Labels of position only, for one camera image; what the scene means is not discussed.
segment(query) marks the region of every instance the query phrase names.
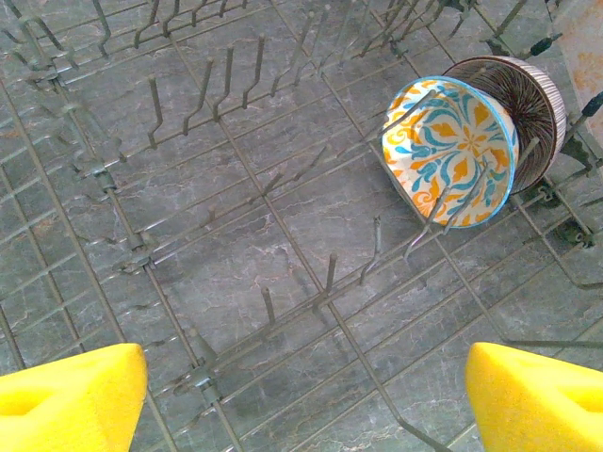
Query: patterned bowl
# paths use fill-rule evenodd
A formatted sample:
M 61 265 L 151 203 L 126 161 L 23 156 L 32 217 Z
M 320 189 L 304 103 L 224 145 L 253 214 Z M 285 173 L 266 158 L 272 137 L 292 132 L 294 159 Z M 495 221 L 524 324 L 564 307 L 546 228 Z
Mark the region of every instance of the patterned bowl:
M 517 168 L 511 192 L 536 184 L 561 149 L 565 136 L 563 99 L 550 78 L 525 61 L 508 56 L 466 59 L 445 75 L 465 81 L 500 102 L 517 128 L 520 156 L 533 138 L 539 138 L 540 142 Z
M 448 187 L 433 219 L 440 224 L 464 205 L 488 166 L 477 195 L 451 225 L 475 226 L 495 215 L 511 191 L 519 150 L 513 121 L 487 94 L 440 76 L 404 87 L 389 106 L 385 127 L 432 89 L 434 98 L 383 134 L 385 163 L 425 217 Z

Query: gray marble floor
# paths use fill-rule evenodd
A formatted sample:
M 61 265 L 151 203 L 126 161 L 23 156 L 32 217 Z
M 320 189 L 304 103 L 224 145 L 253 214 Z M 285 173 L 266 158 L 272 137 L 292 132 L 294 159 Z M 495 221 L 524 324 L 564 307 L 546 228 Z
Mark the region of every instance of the gray marble floor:
M 79 68 L 42 37 L 60 87 L 41 82 L 35 90 L 25 82 L 31 71 L 11 53 L 31 62 L 34 51 L 0 36 L 3 82 L 52 187 L 36 172 L 8 106 L 0 105 L 0 306 L 7 319 L 0 374 L 123 337 L 142 344 L 149 397 L 132 450 L 432 450 L 403 427 L 409 423 L 455 452 L 479 451 L 464 391 L 473 343 L 503 342 L 497 329 L 514 340 L 603 340 L 601 291 L 580 286 L 603 280 L 603 254 L 600 246 L 574 247 L 560 237 L 555 227 L 571 217 L 563 203 L 522 195 L 516 200 L 525 215 L 509 202 L 479 227 L 428 235 L 404 260 L 421 223 L 383 170 L 378 141 L 358 145 L 406 83 L 490 54 L 486 20 L 502 23 L 516 1 L 481 0 L 466 17 L 444 7 L 429 27 L 417 20 L 396 45 L 373 45 L 363 57 L 391 17 L 387 9 L 399 2 L 372 0 L 367 16 L 364 1 L 352 2 L 334 47 L 349 1 L 332 1 L 320 25 L 327 2 L 215 0 L 199 10 L 193 27 L 191 10 L 202 2 L 182 0 L 174 9 L 164 0 L 136 49 L 136 30 L 153 2 L 102 0 L 108 58 L 99 50 L 104 31 L 93 2 L 14 3 L 42 17 L 65 49 L 73 47 Z M 432 6 L 427 21 L 439 2 L 412 3 L 419 12 Z M 310 11 L 315 19 L 287 71 Z M 407 11 L 392 25 L 399 25 L 394 38 L 416 16 L 408 11 L 404 22 Z M 22 38 L 7 6 L 0 21 Z M 550 27 L 545 1 L 529 0 L 501 38 L 519 53 Z M 260 78 L 242 108 L 262 33 Z M 231 89 L 214 121 L 229 45 Z M 206 102 L 185 136 L 183 121 L 196 109 L 210 57 Z M 568 111 L 578 113 L 560 49 L 553 44 L 530 62 L 549 73 Z M 156 149 L 148 139 L 156 121 L 151 75 L 163 116 Z M 108 194 L 99 185 L 103 177 L 92 174 L 95 164 L 115 182 Z M 560 155 L 548 176 L 558 183 L 581 168 Z M 591 176 L 565 185 L 562 197 L 598 230 L 603 204 L 588 202 L 603 197 L 603 186 Z M 383 252 L 360 284 L 373 257 L 377 216 Z M 140 250 L 130 250 L 132 233 L 151 252 L 152 266 L 133 264 Z M 270 292 L 273 322 L 262 287 Z M 601 349 L 526 349 L 603 370 Z M 223 397 L 214 407 L 186 384 L 202 357 Z

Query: yellow foam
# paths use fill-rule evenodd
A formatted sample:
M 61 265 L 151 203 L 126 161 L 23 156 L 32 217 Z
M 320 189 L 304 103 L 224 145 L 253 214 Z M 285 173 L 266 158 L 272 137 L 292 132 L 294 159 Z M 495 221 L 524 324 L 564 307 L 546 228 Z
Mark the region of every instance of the yellow foam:
M 477 343 L 465 377 L 488 452 L 603 451 L 603 373 Z
M 127 451 L 145 388 L 146 364 L 136 344 L 0 377 L 0 449 Z

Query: striped paper bowl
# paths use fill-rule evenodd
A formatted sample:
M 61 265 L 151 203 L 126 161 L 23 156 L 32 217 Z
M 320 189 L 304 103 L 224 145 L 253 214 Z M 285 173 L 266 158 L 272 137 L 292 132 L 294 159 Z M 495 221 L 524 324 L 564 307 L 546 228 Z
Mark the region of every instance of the striped paper bowl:
M 477 56 L 445 73 L 492 97 L 509 112 L 519 135 L 519 158 L 533 138 L 540 142 L 515 171 L 512 193 L 544 175 L 565 137 L 565 107 L 557 87 L 540 69 L 517 58 Z

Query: dishwasher rack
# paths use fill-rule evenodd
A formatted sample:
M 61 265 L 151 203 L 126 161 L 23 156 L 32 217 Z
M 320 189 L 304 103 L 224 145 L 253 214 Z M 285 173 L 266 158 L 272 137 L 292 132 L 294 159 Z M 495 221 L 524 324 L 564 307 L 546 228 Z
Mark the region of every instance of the dishwasher rack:
M 511 2 L 498 20 L 489 18 L 486 3 L 90 0 L 86 13 L 85 7 L 62 12 L 53 7 L 59 19 L 62 14 L 69 22 L 54 27 L 49 24 L 60 20 L 52 14 L 28 15 L 5 0 L 12 17 L 2 41 L 9 50 L 0 81 L 5 141 L 0 255 L 7 259 L 4 269 L 14 271 L 0 281 L 0 370 L 15 371 L 115 342 L 142 343 L 149 388 L 134 450 L 343 450 L 346 441 L 360 441 L 355 447 L 363 450 L 362 435 L 337 439 L 338 423 L 351 419 L 388 432 L 383 434 L 388 442 L 396 439 L 383 443 L 384 450 L 444 451 L 457 450 L 467 432 L 475 431 L 473 420 L 464 412 L 461 425 L 452 418 L 449 427 L 432 426 L 432 432 L 428 421 L 405 414 L 390 388 L 465 331 L 485 320 L 490 340 L 559 357 L 568 350 L 603 348 L 596 339 L 602 318 L 589 319 L 560 339 L 539 338 L 510 332 L 496 312 L 537 285 L 551 268 L 561 272 L 572 290 L 592 294 L 603 288 L 602 281 L 573 266 L 598 247 L 597 224 L 584 213 L 602 199 L 596 177 L 590 176 L 603 160 L 582 142 L 577 126 L 569 135 L 574 136 L 572 146 L 585 149 L 584 168 L 562 179 L 547 176 L 533 190 L 511 196 L 483 227 L 461 232 L 430 223 L 395 182 L 405 203 L 395 193 L 384 195 L 385 201 L 380 198 L 391 186 L 380 179 L 388 169 L 378 142 L 391 93 L 371 105 L 363 97 L 358 112 L 351 89 L 371 91 L 374 87 L 363 89 L 364 84 L 376 79 L 378 87 L 379 77 L 388 71 L 399 72 L 399 87 L 442 72 L 446 67 L 425 71 L 416 60 L 427 64 L 429 55 L 438 53 L 452 65 L 458 57 L 448 42 L 475 21 L 488 32 L 487 39 L 475 39 L 476 46 L 506 55 L 540 55 L 558 38 L 548 33 L 528 50 L 516 48 L 508 35 L 528 2 Z M 443 21 L 449 28 L 446 37 L 435 31 Z M 256 33 L 262 24 L 264 29 Z M 242 38 L 235 39 L 236 33 Z M 151 73 L 144 73 L 143 66 Z M 175 100 L 185 97 L 186 105 Z M 342 119 L 330 112 L 320 120 L 311 118 L 306 130 L 310 142 L 303 141 L 300 148 L 294 143 L 292 153 L 280 151 L 287 141 L 296 141 L 287 131 L 310 118 L 308 109 L 334 105 Z M 254 153 L 264 144 L 258 138 L 264 130 L 269 130 L 267 143 L 273 143 L 274 155 Z M 211 169 L 200 174 L 203 159 L 210 168 L 216 166 L 218 175 Z M 295 223 L 296 206 L 303 212 L 315 200 L 308 193 L 321 198 L 321 184 L 327 193 L 335 190 L 357 165 L 367 178 L 387 187 L 374 194 L 378 200 L 372 212 L 362 211 L 366 218 L 356 219 L 363 223 L 363 234 L 369 232 L 365 248 L 372 248 L 372 255 L 353 255 L 350 239 L 350 250 L 316 256 L 310 250 L 312 237 L 301 244 L 300 225 L 289 224 Z M 227 184 L 219 181 L 221 171 Z M 196 179 L 200 176 L 205 182 Z M 596 196 L 573 200 L 567 193 L 579 184 L 595 186 Z M 177 192 L 170 196 L 187 196 L 181 205 L 159 205 L 154 186 Z M 205 190 L 202 196 L 197 196 L 198 186 Z M 145 196 L 148 202 L 141 201 Z M 144 204 L 140 209 L 139 202 Z M 320 231 L 322 216 L 314 221 Z M 272 225 L 285 245 L 270 243 Z M 257 234 L 257 241 L 241 249 L 237 242 L 248 230 Z M 486 266 L 467 273 L 462 256 L 478 255 L 497 237 L 518 232 L 523 240 L 511 237 L 513 245 L 503 247 L 507 252 L 495 252 Z M 400 240 L 401 234 L 406 238 Z M 208 241 L 206 248 L 188 255 Z M 383 242 L 391 243 L 387 250 Z M 204 275 L 204 264 L 214 260 L 237 268 L 231 262 L 236 258 L 220 254 L 226 251 L 219 247 L 241 252 L 241 260 L 253 247 L 266 259 L 284 258 L 287 282 L 280 274 L 253 277 L 233 271 L 222 282 Z M 500 294 L 484 295 L 484 281 L 534 248 L 534 266 L 526 264 L 527 272 L 533 270 L 530 275 L 514 274 L 513 284 Z M 17 257 L 6 257 L 13 251 Z M 170 263 L 174 268 L 164 270 Z M 441 273 L 444 267 L 446 274 Z M 203 276 L 193 281 L 191 271 Z M 438 293 L 442 298 L 408 313 L 411 318 L 391 334 L 371 341 L 356 325 L 358 315 L 384 302 L 387 306 L 392 297 L 423 299 L 418 292 L 434 297 L 430 290 L 442 278 L 447 281 Z M 217 297 L 217 302 L 224 285 L 250 283 L 249 312 L 242 315 L 243 308 L 236 301 L 232 305 L 241 319 L 249 318 L 243 332 L 238 331 L 239 319 L 224 316 L 221 307 L 207 320 L 191 314 L 198 309 L 192 299 L 179 299 L 182 294 L 174 289 L 182 289 L 179 282 L 184 280 L 191 281 L 197 299 Z M 421 322 L 465 296 L 475 310 L 435 344 L 404 364 L 373 358 L 392 341 L 408 343 L 405 334 L 418 334 L 413 328 L 423 329 Z M 205 307 L 211 314 L 211 302 Z M 214 337 L 213 331 L 206 333 L 209 327 L 225 333 Z M 324 351 L 326 347 L 333 350 Z M 391 372 L 384 370 L 398 364 Z M 322 365 L 329 368 L 319 369 Z M 295 382 L 279 374 L 284 369 L 299 374 Z M 267 395 L 272 385 L 273 394 Z M 343 394 L 337 392 L 342 388 Z M 258 408 L 252 406 L 256 399 Z M 331 406 L 334 411 L 328 412 Z M 377 421 L 374 412 L 380 413 Z M 301 418 L 290 420 L 296 415 Z

